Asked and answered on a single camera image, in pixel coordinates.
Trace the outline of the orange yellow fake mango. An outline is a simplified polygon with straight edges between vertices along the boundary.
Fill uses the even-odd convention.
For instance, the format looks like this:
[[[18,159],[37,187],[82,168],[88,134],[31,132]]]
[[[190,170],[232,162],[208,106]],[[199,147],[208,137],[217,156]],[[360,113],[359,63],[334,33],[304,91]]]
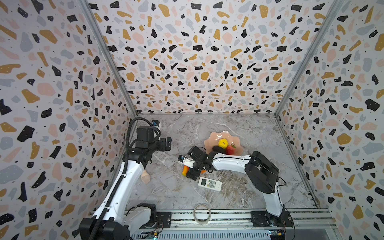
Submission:
[[[182,175],[183,176],[186,176],[187,175],[187,173],[188,173],[188,171],[189,171],[189,167],[188,166],[183,166],[183,171],[182,171]]]

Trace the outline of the yellow fake apple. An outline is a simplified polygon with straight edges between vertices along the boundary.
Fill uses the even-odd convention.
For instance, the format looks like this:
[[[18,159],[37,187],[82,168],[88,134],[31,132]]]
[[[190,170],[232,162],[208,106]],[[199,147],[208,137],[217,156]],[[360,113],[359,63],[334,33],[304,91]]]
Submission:
[[[220,139],[218,142],[218,146],[222,147],[223,149],[226,149],[228,147],[228,140],[227,139]]]

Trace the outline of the red fake strawberry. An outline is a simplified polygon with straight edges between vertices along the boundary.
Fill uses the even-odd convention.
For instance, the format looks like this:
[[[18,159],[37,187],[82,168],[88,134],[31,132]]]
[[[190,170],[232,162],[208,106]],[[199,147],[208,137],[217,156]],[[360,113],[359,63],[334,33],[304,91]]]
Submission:
[[[226,147],[226,154],[227,155],[235,155],[236,153],[236,146],[235,145],[228,145]]]

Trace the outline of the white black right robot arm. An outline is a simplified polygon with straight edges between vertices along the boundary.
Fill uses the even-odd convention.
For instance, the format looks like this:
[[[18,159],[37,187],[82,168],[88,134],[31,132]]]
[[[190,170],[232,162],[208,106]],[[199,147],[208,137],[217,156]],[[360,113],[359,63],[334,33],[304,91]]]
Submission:
[[[263,194],[265,211],[251,212],[254,227],[293,227],[293,217],[281,201],[279,187],[286,181],[279,176],[279,169],[262,153],[254,151],[250,155],[230,154],[229,148],[214,146],[211,152],[192,147],[186,155],[180,155],[178,161],[189,170],[188,179],[196,181],[202,171],[232,171],[246,175],[254,188]]]

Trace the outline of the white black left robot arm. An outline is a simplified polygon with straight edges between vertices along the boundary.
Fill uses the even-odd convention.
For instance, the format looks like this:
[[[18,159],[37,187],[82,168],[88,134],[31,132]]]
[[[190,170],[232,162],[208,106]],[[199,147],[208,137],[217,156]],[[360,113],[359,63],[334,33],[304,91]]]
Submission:
[[[79,225],[83,240],[130,240],[141,227],[157,224],[154,204],[139,204],[129,213],[126,205],[137,181],[151,163],[154,152],[171,150],[172,139],[161,136],[161,123],[148,122],[137,128],[137,138],[127,147],[124,161],[109,193],[92,217],[84,218]]]

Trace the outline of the dark fake avocado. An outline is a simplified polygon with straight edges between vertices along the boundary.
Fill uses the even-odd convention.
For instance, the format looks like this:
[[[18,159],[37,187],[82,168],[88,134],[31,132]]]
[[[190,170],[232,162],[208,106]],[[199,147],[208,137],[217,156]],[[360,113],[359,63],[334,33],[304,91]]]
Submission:
[[[213,152],[218,152],[218,153],[226,153],[226,150],[225,149],[223,149],[222,147],[219,147],[219,146],[213,146],[212,147],[212,151]]]

